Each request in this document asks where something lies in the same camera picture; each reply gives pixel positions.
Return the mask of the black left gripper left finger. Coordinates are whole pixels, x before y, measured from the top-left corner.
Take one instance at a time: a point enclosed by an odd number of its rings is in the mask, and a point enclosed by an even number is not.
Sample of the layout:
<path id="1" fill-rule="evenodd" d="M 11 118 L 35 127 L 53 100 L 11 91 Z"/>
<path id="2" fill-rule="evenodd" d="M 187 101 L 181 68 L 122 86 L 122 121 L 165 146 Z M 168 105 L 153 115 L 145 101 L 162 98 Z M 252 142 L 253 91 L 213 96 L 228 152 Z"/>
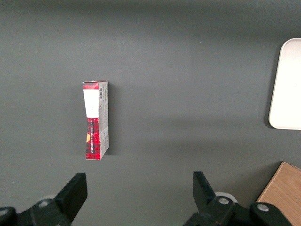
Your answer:
<path id="1" fill-rule="evenodd" d="M 85 173 L 76 173 L 54 197 L 38 201 L 17 213 L 14 207 L 0 208 L 2 226 L 70 226 L 87 198 Z"/>

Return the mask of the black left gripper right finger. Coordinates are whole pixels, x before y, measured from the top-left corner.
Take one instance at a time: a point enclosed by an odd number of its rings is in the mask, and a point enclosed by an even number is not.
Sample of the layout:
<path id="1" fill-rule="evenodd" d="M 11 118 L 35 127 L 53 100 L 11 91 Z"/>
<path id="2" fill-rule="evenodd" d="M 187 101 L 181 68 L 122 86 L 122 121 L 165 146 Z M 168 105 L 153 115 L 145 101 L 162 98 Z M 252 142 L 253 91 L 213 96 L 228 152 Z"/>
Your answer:
<path id="1" fill-rule="evenodd" d="M 242 207 L 224 195 L 216 195 L 201 171 L 193 173 L 193 198 L 198 208 L 185 226 L 290 226 L 274 205 L 254 202 Z"/>

